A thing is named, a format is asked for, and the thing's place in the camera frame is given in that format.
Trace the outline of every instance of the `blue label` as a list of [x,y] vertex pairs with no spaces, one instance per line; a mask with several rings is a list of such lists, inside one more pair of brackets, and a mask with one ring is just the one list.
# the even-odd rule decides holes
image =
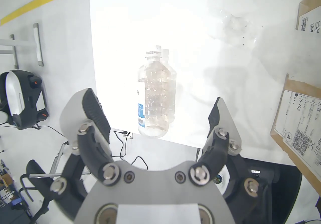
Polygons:
[[141,105],[140,103],[138,104],[138,116],[141,117],[141,118],[145,118],[144,106]]
[[140,103],[138,104],[138,124],[145,127],[144,106]]

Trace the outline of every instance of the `barcode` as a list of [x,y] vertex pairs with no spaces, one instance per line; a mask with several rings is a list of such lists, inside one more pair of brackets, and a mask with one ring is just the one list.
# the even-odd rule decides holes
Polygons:
[[301,156],[304,156],[309,143],[310,138],[300,130],[297,130],[293,139],[292,147],[297,150]]
[[321,21],[318,21],[318,22],[315,23],[315,31],[316,31],[316,33],[320,33],[320,23],[321,23]]
[[301,31],[305,31],[307,17],[302,20]]

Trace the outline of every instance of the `bottle cap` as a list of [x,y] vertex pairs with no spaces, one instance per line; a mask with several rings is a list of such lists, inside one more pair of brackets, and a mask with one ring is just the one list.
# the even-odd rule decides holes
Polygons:
[[160,45],[155,45],[146,52],[148,57],[161,57],[162,55],[162,47]]

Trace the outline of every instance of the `bottle label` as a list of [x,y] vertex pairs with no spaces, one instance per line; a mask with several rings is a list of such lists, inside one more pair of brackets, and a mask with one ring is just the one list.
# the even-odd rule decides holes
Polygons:
[[145,127],[145,83],[138,81],[138,124]]

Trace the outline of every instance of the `clear plastic bottle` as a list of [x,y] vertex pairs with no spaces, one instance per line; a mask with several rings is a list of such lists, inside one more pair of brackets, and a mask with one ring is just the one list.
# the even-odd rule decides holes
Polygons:
[[147,62],[138,71],[138,131],[159,138],[168,131],[166,91],[170,71],[161,63],[161,47],[146,52]]
[[168,64],[168,56],[168,49],[162,49],[162,58],[160,61],[171,73],[167,85],[168,90],[165,91],[165,93],[167,95],[166,102],[168,103],[166,110],[168,121],[172,123],[175,118],[176,71]]

